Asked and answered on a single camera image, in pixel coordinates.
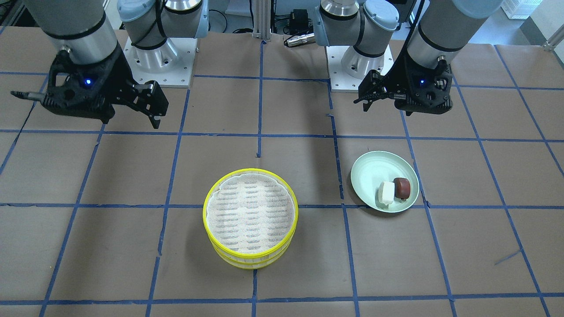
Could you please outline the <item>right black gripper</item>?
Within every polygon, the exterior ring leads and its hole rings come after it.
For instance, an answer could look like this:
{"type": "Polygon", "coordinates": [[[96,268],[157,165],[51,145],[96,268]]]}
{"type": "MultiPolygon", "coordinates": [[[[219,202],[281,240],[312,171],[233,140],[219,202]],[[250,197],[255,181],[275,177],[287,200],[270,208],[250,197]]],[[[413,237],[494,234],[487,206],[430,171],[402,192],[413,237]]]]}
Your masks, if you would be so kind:
{"type": "Polygon", "coordinates": [[[72,98],[66,102],[66,113],[72,117],[100,120],[107,124],[115,115],[113,103],[121,90],[132,85],[133,101],[130,108],[149,118],[154,129],[158,129],[161,118],[167,115],[169,102],[157,81],[134,84],[120,44],[101,62],[73,64],[69,73],[69,90],[72,98]]]}

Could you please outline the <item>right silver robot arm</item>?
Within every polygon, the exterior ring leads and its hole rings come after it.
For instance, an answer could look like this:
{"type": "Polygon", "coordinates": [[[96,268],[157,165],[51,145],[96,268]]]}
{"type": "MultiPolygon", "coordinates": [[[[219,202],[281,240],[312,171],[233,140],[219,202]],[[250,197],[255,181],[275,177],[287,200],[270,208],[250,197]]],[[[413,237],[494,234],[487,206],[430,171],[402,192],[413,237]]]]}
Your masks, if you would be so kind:
{"type": "Polygon", "coordinates": [[[14,92],[59,116],[107,124],[114,105],[149,118],[154,129],[169,102],[153,74],[182,70],[173,39],[206,37],[207,0],[119,0],[117,11],[130,39],[124,52],[101,0],[25,0],[28,12],[58,50],[45,92],[14,92]]]}

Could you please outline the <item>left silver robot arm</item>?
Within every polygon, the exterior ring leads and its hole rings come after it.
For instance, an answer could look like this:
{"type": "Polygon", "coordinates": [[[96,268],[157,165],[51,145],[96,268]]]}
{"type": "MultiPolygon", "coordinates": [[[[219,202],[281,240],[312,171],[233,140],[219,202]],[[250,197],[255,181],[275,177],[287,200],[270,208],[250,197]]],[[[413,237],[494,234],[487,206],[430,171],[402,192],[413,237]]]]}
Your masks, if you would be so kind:
{"type": "Polygon", "coordinates": [[[485,21],[501,7],[500,0],[421,1],[415,24],[391,68],[379,70],[400,14],[386,0],[322,0],[312,18],[319,46],[346,46],[342,65],[361,83],[358,98],[368,111],[372,103],[392,99],[408,116],[445,114],[453,108],[451,62],[485,21]]]}

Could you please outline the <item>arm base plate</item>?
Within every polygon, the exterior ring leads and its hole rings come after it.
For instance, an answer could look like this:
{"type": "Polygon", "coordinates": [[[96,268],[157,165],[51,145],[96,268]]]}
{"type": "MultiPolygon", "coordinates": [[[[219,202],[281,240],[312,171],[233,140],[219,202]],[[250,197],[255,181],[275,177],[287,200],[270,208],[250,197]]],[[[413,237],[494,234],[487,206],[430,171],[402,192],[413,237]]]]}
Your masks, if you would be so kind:
{"type": "Polygon", "coordinates": [[[156,81],[162,88],[190,88],[198,39],[168,38],[163,46],[141,50],[128,39],[124,54],[140,84],[156,81]]]}
{"type": "Polygon", "coordinates": [[[332,92],[357,93],[370,70],[376,70],[384,76],[393,66],[390,46],[376,58],[360,55],[353,46],[329,46],[326,47],[326,53],[332,92]]]}

